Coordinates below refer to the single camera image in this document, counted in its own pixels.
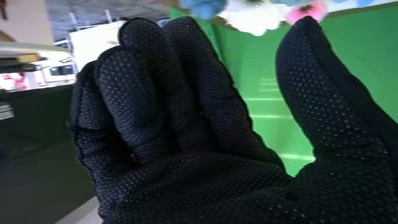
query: green screen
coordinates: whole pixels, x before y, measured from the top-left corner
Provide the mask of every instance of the green screen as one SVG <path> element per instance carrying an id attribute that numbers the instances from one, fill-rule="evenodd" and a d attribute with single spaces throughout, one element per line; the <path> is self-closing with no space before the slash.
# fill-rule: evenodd
<path id="1" fill-rule="evenodd" d="M 173 18 L 184 13 L 173 10 Z M 374 99 L 398 121 L 398 6 L 328 18 L 322 22 L 337 54 L 363 80 Z M 255 129 L 297 174 L 313 161 L 313 146 L 292 118 L 276 83 L 276 51 L 290 29 L 262 37 L 200 21 L 241 90 Z"/>

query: wall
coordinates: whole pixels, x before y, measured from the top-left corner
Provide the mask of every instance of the wall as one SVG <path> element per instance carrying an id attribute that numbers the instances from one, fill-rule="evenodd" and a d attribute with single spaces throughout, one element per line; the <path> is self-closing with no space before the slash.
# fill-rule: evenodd
<path id="1" fill-rule="evenodd" d="M 19 42 L 54 44 L 45 0 L 8 1 L 10 20 L 0 20 L 0 30 Z"/>

